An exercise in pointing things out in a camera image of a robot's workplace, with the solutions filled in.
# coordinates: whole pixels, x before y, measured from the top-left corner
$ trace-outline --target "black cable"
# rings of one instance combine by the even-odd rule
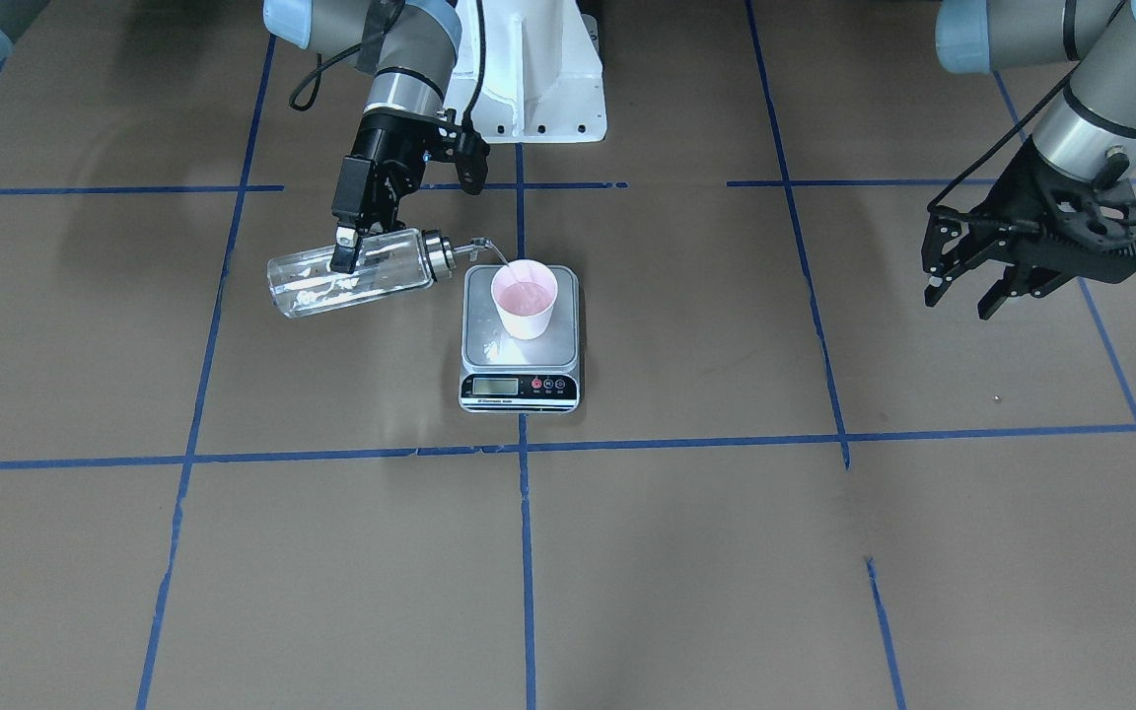
[[[1117,19],[1117,15],[1125,8],[1125,3],[1127,3],[1127,1],[1128,0],[1119,1],[1119,5],[1117,5],[1117,9],[1112,10],[1112,17],[1108,18],[1108,26],[1112,26],[1113,19]]]
[[[401,18],[401,10],[404,10],[406,6],[407,6],[406,0],[401,0],[400,3],[398,3],[396,8],[392,9],[392,14],[389,15],[389,22],[384,23],[383,31],[379,31],[379,40],[383,40],[385,36],[387,36],[389,31],[392,31],[392,26],[395,26],[395,24],[398,24],[398,19]],[[362,44],[359,41],[359,43],[350,47],[350,49],[344,49],[343,52],[335,55],[331,59],[325,60],[325,62],[324,62],[324,56],[315,55],[316,57],[315,70],[308,73],[308,75],[306,75],[306,78],[301,80],[301,84],[298,84],[296,89],[292,91],[292,95],[289,95],[287,98],[287,106],[298,109],[298,111],[308,111],[308,109],[315,107],[315,100],[318,99],[318,89],[324,84],[324,72],[327,72],[327,69],[334,67],[339,62],[343,62],[344,59],[352,57],[352,55],[361,52],[361,50],[362,50]],[[312,85],[315,85],[310,90],[310,99],[307,100],[304,103],[298,103],[296,102],[298,95],[301,95],[301,92],[306,90],[306,86],[309,85],[310,82],[312,82]]]
[[[982,167],[984,165],[984,162],[987,162],[988,160],[991,160],[991,158],[993,156],[996,156],[997,150],[1001,150],[1002,147],[1004,147],[1006,143],[1010,143],[1010,140],[1014,139],[1016,134],[1019,134],[1020,131],[1024,131],[1024,126],[1028,125],[1028,122],[1031,122],[1033,118],[1036,118],[1037,114],[1041,114],[1042,109],[1046,108],[1046,103],[1050,103],[1050,101],[1053,101],[1054,98],[1055,98],[1055,95],[1059,95],[1060,91],[1063,91],[1064,86],[1068,86],[1068,82],[1070,80],[1072,80],[1072,74],[1077,69],[1074,68],[1072,70],[1068,72],[1067,76],[1063,76],[1059,81],[1059,84],[1054,85],[1054,89],[1051,89],[1050,91],[1047,91],[1047,93],[1045,95],[1043,95],[1043,98],[1039,101],[1037,101],[1036,107],[1033,107],[1031,111],[1028,111],[1027,116],[1024,116],[1022,118],[1020,118],[1020,120],[1018,122],[1018,124],[1016,124],[1013,127],[1011,127],[1010,131],[1006,131],[1005,135],[1002,136],[1002,139],[999,139],[997,143],[993,144],[993,148],[988,149],[987,153],[984,153],[975,162],[972,162],[972,165],[970,165],[966,170],[961,172],[961,174],[959,176],[955,176],[955,178],[950,184],[947,184],[945,186],[945,189],[943,189],[941,191],[941,194],[937,194],[932,200],[932,202],[928,202],[928,212],[935,212],[937,210],[937,207],[941,206],[942,199],[950,197],[950,193],[953,192],[955,187],[959,187],[959,185],[961,184],[961,182],[963,182],[970,175],[972,175],[976,170],[978,170],[979,167]]]
[[[315,67],[315,70],[308,73],[308,75],[306,75],[306,78],[301,80],[301,84],[298,84],[296,89],[292,91],[292,95],[287,97],[287,106],[298,109],[298,111],[308,111],[308,109],[312,108],[312,105],[315,105],[315,99],[318,99],[318,87],[321,86],[321,84],[324,84],[324,72],[327,72],[327,69],[334,67],[339,62],[343,62],[344,59],[349,59],[350,57],[352,57],[352,55],[361,52],[361,50],[362,50],[362,44],[359,41],[359,43],[350,47],[350,49],[344,49],[343,52],[335,55],[331,59],[325,60],[325,62],[324,62],[324,56],[318,55],[318,64]],[[310,82],[312,82],[312,85],[315,85],[315,89],[310,91],[310,100],[306,101],[304,103],[296,103],[298,95],[301,95],[301,92],[306,90],[306,86],[309,85]]]
[[[476,101],[482,98],[482,86],[485,86],[485,3],[482,0],[476,0],[476,25],[482,33],[482,61],[479,67],[476,69],[476,89],[473,91],[473,99],[468,101],[467,108],[463,108],[463,126],[465,131],[473,130],[473,108],[476,108]]]

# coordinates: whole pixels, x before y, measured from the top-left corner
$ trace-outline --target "pink liquid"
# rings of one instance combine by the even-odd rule
[[[496,295],[496,301],[508,314],[536,316],[546,310],[551,302],[554,302],[554,296],[551,296],[545,287],[537,286],[535,283],[517,282],[502,289]]]

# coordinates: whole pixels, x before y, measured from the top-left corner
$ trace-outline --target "digital kitchen scale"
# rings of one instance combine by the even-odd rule
[[[546,332],[511,337],[490,284],[501,266],[473,266],[463,284],[463,362],[459,403],[468,412],[571,412],[580,403],[580,307],[577,274],[551,266],[559,296]]]

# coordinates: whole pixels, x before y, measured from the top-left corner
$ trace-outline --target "white cup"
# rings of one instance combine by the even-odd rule
[[[559,298],[559,279],[541,261],[518,259],[493,274],[490,295],[511,337],[533,340],[546,332]]]

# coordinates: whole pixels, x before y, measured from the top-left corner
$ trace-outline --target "clear plastic bottle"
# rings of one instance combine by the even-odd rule
[[[482,248],[469,243],[457,251]],[[441,233],[406,228],[362,237],[352,274],[331,270],[333,247],[327,245],[270,259],[266,278],[279,312],[287,318],[301,318],[429,287],[450,278],[454,254],[450,240]]]

